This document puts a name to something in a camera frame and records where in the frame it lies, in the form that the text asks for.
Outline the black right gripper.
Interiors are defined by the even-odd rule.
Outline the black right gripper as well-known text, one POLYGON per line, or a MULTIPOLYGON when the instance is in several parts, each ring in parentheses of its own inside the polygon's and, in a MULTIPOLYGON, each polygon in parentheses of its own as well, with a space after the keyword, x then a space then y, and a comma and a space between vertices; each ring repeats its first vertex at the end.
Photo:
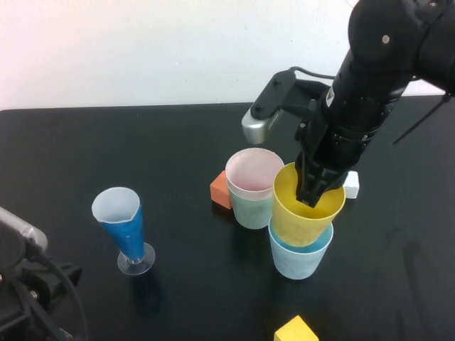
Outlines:
POLYGON ((301 147, 295 165, 296 198, 315 207, 326 191, 344 186, 358 162, 358 140, 326 121, 320 101, 309 102, 301 123, 305 126, 295 134, 301 147))

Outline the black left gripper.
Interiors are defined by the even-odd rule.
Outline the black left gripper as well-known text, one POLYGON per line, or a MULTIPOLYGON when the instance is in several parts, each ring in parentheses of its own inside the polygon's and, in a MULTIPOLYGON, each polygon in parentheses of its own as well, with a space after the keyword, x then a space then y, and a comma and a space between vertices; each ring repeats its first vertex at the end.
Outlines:
POLYGON ((1 228, 1 339, 81 340, 82 303, 76 291, 82 268, 55 263, 32 239, 1 228), (77 332, 51 317, 62 299, 72 304, 77 332))

